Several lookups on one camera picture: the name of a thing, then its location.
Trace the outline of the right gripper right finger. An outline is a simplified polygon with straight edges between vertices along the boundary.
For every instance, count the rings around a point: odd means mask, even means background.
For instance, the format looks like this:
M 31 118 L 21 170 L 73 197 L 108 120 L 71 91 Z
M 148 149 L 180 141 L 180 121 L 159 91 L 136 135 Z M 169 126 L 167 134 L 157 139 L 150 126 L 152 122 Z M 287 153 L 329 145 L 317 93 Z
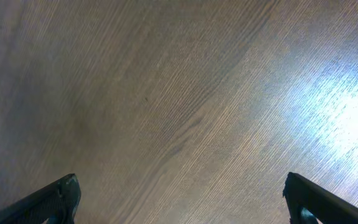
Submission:
M 300 174 L 290 172 L 283 190 L 291 224 L 358 223 L 358 208 Z

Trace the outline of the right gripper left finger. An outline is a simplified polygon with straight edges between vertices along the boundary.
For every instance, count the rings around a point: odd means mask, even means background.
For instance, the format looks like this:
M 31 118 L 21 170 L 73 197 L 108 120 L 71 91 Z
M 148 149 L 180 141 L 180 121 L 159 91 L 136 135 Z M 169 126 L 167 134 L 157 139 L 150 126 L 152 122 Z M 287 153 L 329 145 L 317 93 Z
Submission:
M 72 224 L 81 199 L 75 174 L 68 174 L 0 210 L 0 224 Z

